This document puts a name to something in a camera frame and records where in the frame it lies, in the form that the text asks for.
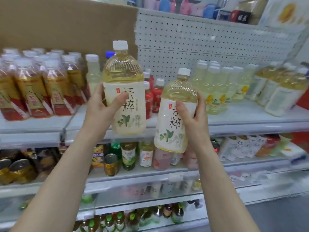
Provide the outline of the person's right hand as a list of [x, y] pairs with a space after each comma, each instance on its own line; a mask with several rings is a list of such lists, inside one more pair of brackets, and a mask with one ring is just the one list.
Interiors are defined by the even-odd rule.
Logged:
[[198, 93], [198, 105], [196, 107], [193, 123], [185, 126], [185, 132], [190, 146], [197, 155], [216, 154], [211, 144], [206, 102], [201, 93]]

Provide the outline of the large pale tea bottle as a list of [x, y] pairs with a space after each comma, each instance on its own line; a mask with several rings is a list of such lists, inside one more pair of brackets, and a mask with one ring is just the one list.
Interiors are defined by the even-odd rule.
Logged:
[[158, 149], [183, 153], [187, 148], [185, 127], [176, 109], [176, 101], [182, 101], [193, 118], [198, 95], [189, 81], [190, 72], [190, 69], [180, 68], [177, 79], [163, 89], [154, 137], [154, 145]]
[[126, 101], [116, 110], [112, 129], [118, 135], [139, 135], [146, 129], [144, 74], [138, 61], [129, 54], [128, 42], [113, 41], [115, 54], [103, 68], [103, 88], [108, 106], [121, 93]]

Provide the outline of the person's left forearm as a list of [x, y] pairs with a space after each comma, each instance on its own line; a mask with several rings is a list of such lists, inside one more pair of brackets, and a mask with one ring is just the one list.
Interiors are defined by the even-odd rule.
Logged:
[[91, 166], [106, 129], [82, 128], [9, 232], [72, 232]]

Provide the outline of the row of yellow-flower label bottles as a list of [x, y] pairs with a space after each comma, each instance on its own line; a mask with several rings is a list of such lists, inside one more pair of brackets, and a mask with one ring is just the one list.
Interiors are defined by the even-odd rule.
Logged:
[[233, 102], [241, 102], [259, 68], [258, 64], [225, 66], [217, 61], [199, 60], [191, 82], [206, 100], [206, 110], [210, 115], [226, 112]]

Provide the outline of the green plastic bottle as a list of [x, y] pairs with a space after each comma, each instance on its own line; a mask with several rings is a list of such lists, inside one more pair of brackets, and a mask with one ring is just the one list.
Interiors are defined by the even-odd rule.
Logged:
[[122, 160], [122, 147], [119, 142], [111, 142], [109, 153], [115, 154], [117, 156], [118, 161]]

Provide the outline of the pink drink bottle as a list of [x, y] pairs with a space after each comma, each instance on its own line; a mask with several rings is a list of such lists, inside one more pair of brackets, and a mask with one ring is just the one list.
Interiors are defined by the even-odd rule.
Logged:
[[153, 167], [157, 171], [164, 171], [169, 168], [171, 159], [173, 157], [172, 152], [164, 151], [155, 147], [153, 155]]

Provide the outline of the yellow snack packet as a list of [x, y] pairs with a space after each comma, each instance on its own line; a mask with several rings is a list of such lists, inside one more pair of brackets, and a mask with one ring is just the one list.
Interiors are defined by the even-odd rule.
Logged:
[[92, 162], [91, 165], [93, 168], [104, 167], [104, 145], [97, 144], [93, 148]]

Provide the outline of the white metal shelving unit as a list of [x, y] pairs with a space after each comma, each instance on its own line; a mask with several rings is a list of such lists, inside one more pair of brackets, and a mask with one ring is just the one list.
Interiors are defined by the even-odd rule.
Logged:
[[[86, 106], [83, 105], [73, 117], [56, 116], [45, 121], [30, 118], [18, 122], [8, 122], [0, 117], [0, 149], [58, 147], [61, 140], [68, 146], [82, 126], [85, 112]], [[256, 102], [244, 99], [242, 102], [229, 105], [226, 112], [209, 115], [208, 122], [212, 137], [299, 132], [309, 130], [309, 111], [296, 106], [283, 116], [274, 117], [265, 113]], [[198, 171], [188, 169], [182, 161], [164, 171], [137, 164], [132, 171], [121, 168], [113, 177], [106, 176], [102, 167], [93, 169], [86, 183], [85, 194], [96, 196], [92, 203], [81, 203], [77, 220], [88, 219], [96, 214], [110, 214], [188, 200], [198, 199], [202, 204], [201, 192], [160, 198], [152, 198], [142, 193], [147, 183], [176, 182], [197, 177]]]

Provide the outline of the row of white-label tea bottles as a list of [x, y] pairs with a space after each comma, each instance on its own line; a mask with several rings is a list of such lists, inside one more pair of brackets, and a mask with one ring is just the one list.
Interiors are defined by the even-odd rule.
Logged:
[[234, 161], [237, 158], [253, 158], [266, 143], [265, 135], [241, 135], [225, 137], [218, 153], [220, 161]]

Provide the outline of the group of red-gold label bottles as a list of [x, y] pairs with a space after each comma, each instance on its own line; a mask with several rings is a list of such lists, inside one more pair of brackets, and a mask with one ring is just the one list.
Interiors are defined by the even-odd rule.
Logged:
[[6, 121], [65, 117], [87, 103], [83, 57], [79, 52], [3, 48], [0, 53], [0, 117]]

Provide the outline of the orange drink bottles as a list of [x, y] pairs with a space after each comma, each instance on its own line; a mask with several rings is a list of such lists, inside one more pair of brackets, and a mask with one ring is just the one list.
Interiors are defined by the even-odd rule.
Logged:
[[270, 152], [279, 144], [280, 137], [278, 134], [258, 135], [256, 140], [257, 152], [256, 157], [267, 157]]

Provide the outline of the row of big tea bottles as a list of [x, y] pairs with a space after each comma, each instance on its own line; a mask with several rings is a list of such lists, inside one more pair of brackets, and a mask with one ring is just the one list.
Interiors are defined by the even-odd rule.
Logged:
[[272, 116], [290, 110], [309, 87], [309, 68], [271, 62], [254, 73], [246, 98], [255, 101]]

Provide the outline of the red and black box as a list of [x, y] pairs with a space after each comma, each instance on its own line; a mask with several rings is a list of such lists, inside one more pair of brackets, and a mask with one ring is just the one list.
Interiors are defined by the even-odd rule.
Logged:
[[251, 12], [243, 10], [233, 10], [230, 14], [229, 21], [234, 23], [248, 24], [251, 14]]

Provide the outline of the row of dark green-cap bottles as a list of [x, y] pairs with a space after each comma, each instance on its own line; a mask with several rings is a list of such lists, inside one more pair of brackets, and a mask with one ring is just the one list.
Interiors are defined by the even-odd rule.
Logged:
[[162, 218], [179, 224], [183, 222], [183, 217], [183, 204], [170, 203], [94, 215], [92, 218], [76, 221], [72, 232], [138, 232], [141, 227], [151, 223], [159, 224]]

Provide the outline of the white carton with yellow print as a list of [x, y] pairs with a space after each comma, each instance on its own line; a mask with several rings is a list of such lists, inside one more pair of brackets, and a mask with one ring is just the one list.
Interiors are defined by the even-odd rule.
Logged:
[[309, 0], [268, 0], [258, 25], [303, 31], [309, 27]]

